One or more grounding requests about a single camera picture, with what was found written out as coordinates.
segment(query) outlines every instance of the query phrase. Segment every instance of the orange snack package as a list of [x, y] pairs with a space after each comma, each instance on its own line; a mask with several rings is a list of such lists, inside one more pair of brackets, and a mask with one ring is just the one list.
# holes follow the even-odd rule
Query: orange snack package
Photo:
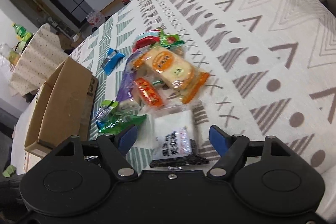
[[138, 78], [134, 81], [141, 99], [148, 106], [163, 107], [163, 100], [152, 84], [144, 78]]
[[168, 87], [176, 89], [183, 96], [184, 104], [195, 97], [199, 88], [209, 78], [209, 73], [194, 67], [182, 57], [158, 44], [135, 60], [133, 68], [137, 69], [142, 65], [154, 71]]

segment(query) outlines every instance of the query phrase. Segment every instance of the purple package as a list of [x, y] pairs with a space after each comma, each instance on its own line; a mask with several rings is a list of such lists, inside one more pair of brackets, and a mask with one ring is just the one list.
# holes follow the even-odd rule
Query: purple package
[[121, 79], [120, 88], [116, 97], [116, 101], [119, 102], [120, 111], [133, 111], [140, 110], [139, 104], [135, 101], [132, 95], [133, 81], [135, 80], [136, 71], [133, 71], [130, 66], [130, 62], [137, 59], [141, 54], [143, 54], [148, 49], [142, 48], [134, 53], [127, 59], [126, 66], [123, 72], [123, 77]]

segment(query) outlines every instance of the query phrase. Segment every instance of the table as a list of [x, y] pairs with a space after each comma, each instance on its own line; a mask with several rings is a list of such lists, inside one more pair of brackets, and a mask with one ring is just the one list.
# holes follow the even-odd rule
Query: table
[[13, 70], [9, 86], [21, 95], [36, 90], [67, 57], [61, 48], [59, 37], [50, 31], [49, 24], [44, 24], [23, 51]]

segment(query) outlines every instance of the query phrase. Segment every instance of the bedsheet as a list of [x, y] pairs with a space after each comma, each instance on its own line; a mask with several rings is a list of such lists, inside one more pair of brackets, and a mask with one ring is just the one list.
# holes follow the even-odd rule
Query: bedsheet
[[[208, 139], [216, 124], [251, 140], [275, 135], [319, 173], [332, 169], [336, 19], [318, 0], [133, 0], [71, 54], [99, 80], [94, 112], [115, 99], [126, 63], [106, 76], [100, 65], [108, 49], [129, 56], [135, 37], [154, 28], [178, 33], [186, 59], [211, 74], [193, 110], [199, 151], [210, 161], [202, 168], [219, 159]], [[149, 117], [126, 156], [139, 173], [152, 158], [152, 128]], [[90, 139], [97, 136], [92, 120]], [[335, 188], [331, 180], [326, 185]], [[325, 197], [321, 204], [329, 206], [332, 194]], [[322, 216], [326, 211], [332, 219], [330, 208], [319, 208]]]

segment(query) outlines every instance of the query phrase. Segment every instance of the blue candy wrapper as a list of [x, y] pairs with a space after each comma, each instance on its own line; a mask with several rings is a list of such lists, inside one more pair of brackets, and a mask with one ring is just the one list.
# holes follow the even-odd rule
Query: blue candy wrapper
[[118, 62], [123, 59], [126, 55], [124, 55], [121, 52], [117, 52], [117, 50], [114, 50], [112, 48], [109, 49], [109, 52], [107, 54], [107, 58], [103, 61], [101, 64], [101, 68], [105, 71], [107, 75], [110, 75], [113, 71], [113, 69], [116, 67]]

